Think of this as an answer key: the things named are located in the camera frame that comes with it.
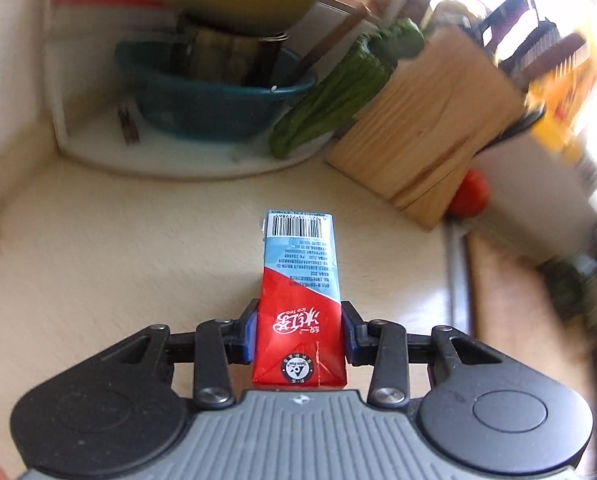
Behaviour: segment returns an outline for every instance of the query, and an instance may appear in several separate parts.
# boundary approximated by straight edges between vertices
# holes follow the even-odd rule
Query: blue label
[[[269,211],[265,267],[341,303],[331,215]]]

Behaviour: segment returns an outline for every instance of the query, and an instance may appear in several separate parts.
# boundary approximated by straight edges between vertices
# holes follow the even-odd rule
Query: circular logo
[[[280,364],[283,377],[292,384],[302,384],[313,374],[312,360],[305,354],[290,354]]]

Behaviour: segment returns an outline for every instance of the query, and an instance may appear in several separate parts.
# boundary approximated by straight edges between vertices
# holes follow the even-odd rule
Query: white shelf
[[[331,138],[328,134],[315,139],[294,150],[290,158],[278,160],[270,154],[268,132],[247,142],[203,142],[160,132],[141,117],[134,104],[130,114],[140,135],[139,143],[126,144],[115,105],[71,132],[61,144],[61,151],[115,173],[196,180],[248,176],[293,166],[319,151]]]

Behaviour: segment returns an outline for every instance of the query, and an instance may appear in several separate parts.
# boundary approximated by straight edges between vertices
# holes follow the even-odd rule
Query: teal bowl
[[[146,120],[177,136],[201,140],[246,140],[271,127],[284,104],[305,94],[317,81],[307,73],[297,84],[274,85],[298,65],[298,54],[282,49],[272,74],[272,88],[243,87],[187,79],[168,71],[173,43],[124,41],[117,64],[134,80],[138,109]]]

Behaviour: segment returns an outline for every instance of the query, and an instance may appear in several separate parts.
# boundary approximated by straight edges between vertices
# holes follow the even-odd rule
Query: cardboard box
[[[331,215],[269,211],[254,383],[345,386],[341,315]]]

